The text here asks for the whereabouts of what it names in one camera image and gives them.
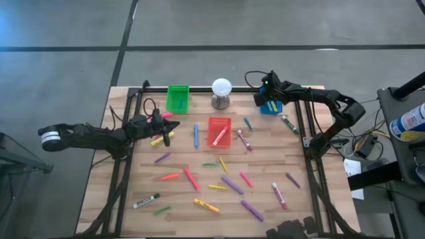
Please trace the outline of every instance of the concrete floor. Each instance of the concrete floor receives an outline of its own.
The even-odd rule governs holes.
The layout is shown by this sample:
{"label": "concrete floor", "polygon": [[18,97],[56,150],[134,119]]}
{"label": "concrete floor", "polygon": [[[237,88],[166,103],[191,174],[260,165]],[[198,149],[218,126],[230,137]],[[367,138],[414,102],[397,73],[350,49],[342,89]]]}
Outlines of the concrete floor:
{"label": "concrete floor", "polygon": [[[51,174],[27,175],[16,216],[10,224],[0,223],[8,228],[5,238],[73,234],[93,151],[47,153],[37,129],[62,122],[100,125],[114,77],[119,76],[118,86],[144,80],[154,86],[204,86],[221,77],[245,85],[246,71],[273,69],[282,80],[323,84],[364,101],[376,98],[377,89],[399,86],[424,71],[424,46],[409,46],[425,44],[425,16],[414,0],[140,0],[129,46],[379,45],[383,50],[121,51],[120,56],[131,3],[0,0],[0,131],[54,165]],[[13,46],[21,48],[2,48]],[[66,52],[61,48],[66,46],[116,47]],[[369,115],[379,105],[365,107]],[[372,125],[369,118],[354,130]],[[390,145],[385,147],[383,157],[393,161]],[[377,215],[368,216],[364,208],[358,208],[362,231],[391,235],[388,223],[371,226]]]}

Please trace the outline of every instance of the yellow crayon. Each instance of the yellow crayon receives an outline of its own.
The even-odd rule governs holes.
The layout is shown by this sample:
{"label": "yellow crayon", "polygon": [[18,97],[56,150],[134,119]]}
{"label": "yellow crayon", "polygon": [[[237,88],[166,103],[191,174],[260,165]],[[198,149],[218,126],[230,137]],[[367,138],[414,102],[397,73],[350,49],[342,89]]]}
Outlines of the yellow crayon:
{"label": "yellow crayon", "polygon": [[[170,132],[170,133],[168,134],[168,136],[169,136],[169,137],[174,136],[174,132]],[[160,138],[158,138],[158,139],[155,139],[154,141],[152,141],[152,142],[151,142],[151,145],[152,145],[152,146],[155,146],[155,145],[157,145],[158,143],[161,143],[163,140],[164,140],[164,137],[160,137]]]}
{"label": "yellow crayon", "polygon": [[206,203],[206,202],[203,202],[203,201],[201,201],[201,200],[199,200],[199,199],[194,199],[194,201],[193,201],[195,204],[198,204],[199,206],[204,206],[204,207],[206,207],[206,208],[208,208],[209,210],[211,210],[211,211],[213,211],[213,212],[220,212],[220,209],[218,209],[217,207],[214,207],[214,206],[211,206],[211,205],[209,205],[208,203]]}
{"label": "yellow crayon", "polygon": [[224,164],[224,161],[223,161],[223,159],[221,158],[221,157],[218,157],[219,159],[220,159],[220,163],[221,163],[221,165],[223,166],[223,169],[226,171],[226,173],[228,172],[227,171],[227,167],[226,167],[226,165]]}
{"label": "yellow crayon", "polygon": [[212,189],[222,189],[222,190],[227,189],[226,187],[217,186],[217,185],[208,185],[208,187],[210,187],[210,188],[212,188]]}
{"label": "yellow crayon", "polygon": [[278,109],[277,109],[276,105],[274,104],[273,100],[270,100],[270,104],[272,105],[273,111],[277,112]]}

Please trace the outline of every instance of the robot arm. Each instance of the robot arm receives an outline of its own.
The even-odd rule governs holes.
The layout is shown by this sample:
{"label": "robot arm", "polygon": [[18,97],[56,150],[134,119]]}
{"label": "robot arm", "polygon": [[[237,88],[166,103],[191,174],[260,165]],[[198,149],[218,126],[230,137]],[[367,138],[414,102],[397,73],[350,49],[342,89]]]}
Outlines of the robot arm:
{"label": "robot arm", "polygon": [[[318,133],[310,141],[309,153],[313,158],[319,158],[330,148],[329,142],[342,129],[353,126],[364,114],[365,109],[356,100],[342,95],[336,90],[318,90],[305,88],[299,84],[283,81],[271,71],[262,79],[262,93],[254,95],[257,106],[264,105],[269,100],[279,100],[284,105],[297,100],[323,103],[329,107],[335,123],[325,132]],[[347,107],[339,111],[338,102],[347,104]]]}
{"label": "robot arm", "polygon": [[45,151],[62,151],[69,147],[103,149],[110,153],[113,159],[123,159],[127,157],[132,143],[138,139],[162,134],[165,146],[170,146],[168,133],[179,124],[178,121],[163,119],[159,110],[154,109],[150,122],[145,116],[137,115],[122,128],[115,130],[82,123],[60,123],[39,129],[39,136]]}

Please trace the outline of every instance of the purple crayon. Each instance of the purple crayon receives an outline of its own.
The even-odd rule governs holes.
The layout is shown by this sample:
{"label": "purple crayon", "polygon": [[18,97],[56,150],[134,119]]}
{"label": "purple crayon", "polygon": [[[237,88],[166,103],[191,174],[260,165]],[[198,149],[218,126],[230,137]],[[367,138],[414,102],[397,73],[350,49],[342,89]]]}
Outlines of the purple crayon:
{"label": "purple crayon", "polygon": [[300,189],[301,188],[301,186],[297,183],[297,181],[289,174],[289,173],[286,173],[286,177],[298,188],[298,189]]}
{"label": "purple crayon", "polygon": [[161,160],[163,160],[164,158],[168,157],[169,155],[170,155],[170,153],[166,153],[166,154],[162,155],[159,159],[155,160],[153,163],[158,163]]}
{"label": "purple crayon", "polygon": [[240,201],[242,203],[242,205],[244,205],[246,207],[246,209],[248,209],[256,218],[258,218],[258,220],[260,221],[264,221],[264,217],[257,212],[251,205],[249,205],[245,200]]}
{"label": "purple crayon", "polygon": [[223,176],[221,179],[226,182],[229,186],[231,186],[234,190],[238,191],[239,194],[243,195],[244,191],[242,189],[239,189],[238,186],[236,186],[228,177]]}

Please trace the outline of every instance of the wooden tabletop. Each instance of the wooden tabletop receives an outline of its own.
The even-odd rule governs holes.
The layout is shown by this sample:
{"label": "wooden tabletop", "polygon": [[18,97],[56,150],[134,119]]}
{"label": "wooden tabletop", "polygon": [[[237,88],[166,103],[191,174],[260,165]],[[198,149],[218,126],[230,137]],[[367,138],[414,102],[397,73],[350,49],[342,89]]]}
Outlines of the wooden tabletop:
{"label": "wooden tabletop", "polygon": [[[124,113],[127,90],[128,87],[113,87],[110,91],[107,107],[111,105],[119,116]],[[260,237],[265,236],[267,230],[276,228],[285,220],[298,219],[302,222],[307,216],[314,217],[299,136],[282,122],[280,116],[260,114],[260,109],[254,104],[252,93],[231,93],[230,106],[225,110],[216,110],[211,106],[212,95],[212,93],[191,93],[187,114],[178,114],[170,118],[181,122],[174,130],[175,136],[171,138],[170,147],[165,147],[164,144],[152,147],[150,144],[152,139],[143,139],[136,143],[122,236]],[[155,100],[161,113],[166,112],[165,93],[143,94],[143,100],[148,97]],[[320,126],[327,129],[332,124],[329,110],[323,104],[315,104],[315,109]],[[146,111],[150,114],[151,104]],[[298,127],[294,104],[284,106],[284,114],[288,115],[289,120]],[[229,148],[207,147],[208,118],[211,116],[232,119],[232,145]],[[250,120],[253,132],[248,130],[244,117]],[[309,132],[306,118],[304,121],[306,131]],[[199,125],[198,149],[193,146],[195,123]],[[102,127],[112,128],[112,126],[111,113],[106,110]],[[238,138],[236,132],[238,129],[243,131],[250,142],[252,152],[247,151]],[[171,154],[162,162],[153,164],[164,153]],[[97,151],[94,162],[106,156],[108,154],[105,151]],[[220,156],[228,167],[228,173],[225,173],[221,166],[202,166],[203,163],[218,161]],[[323,164],[332,203],[349,225],[359,231],[341,157],[325,155]],[[114,162],[108,159],[91,170],[77,232],[87,229],[104,207],[113,166]],[[201,188],[200,191],[194,189],[184,173],[184,167],[190,168]],[[244,171],[252,181],[254,185],[252,188],[240,176],[240,171]],[[172,173],[180,173],[180,177],[169,181],[161,180],[163,176]],[[301,189],[295,187],[285,177],[285,173],[290,173],[301,185]],[[226,186],[221,180],[223,175],[227,175],[236,183],[245,192],[244,195],[239,195],[233,189],[220,191],[208,188],[209,184]],[[283,210],[280,206],[271,188],[272,183],[278,185],[289,209]],[[143,207],[133,209],[134,203],[155,193],[161,196]],[[220,213],[194,204],[195,198],[219,208]],[[260,222],[247,211],[241,205],[241,200],[250,203],[265,217],[265,221]],[[154,211],[165,206],[171,206],[171,210],[157,216],[153,215]],[[116,203],[111,230],[115,225],[117,207]],[[322,218],[325,222],[325,213],[322,213]]]}

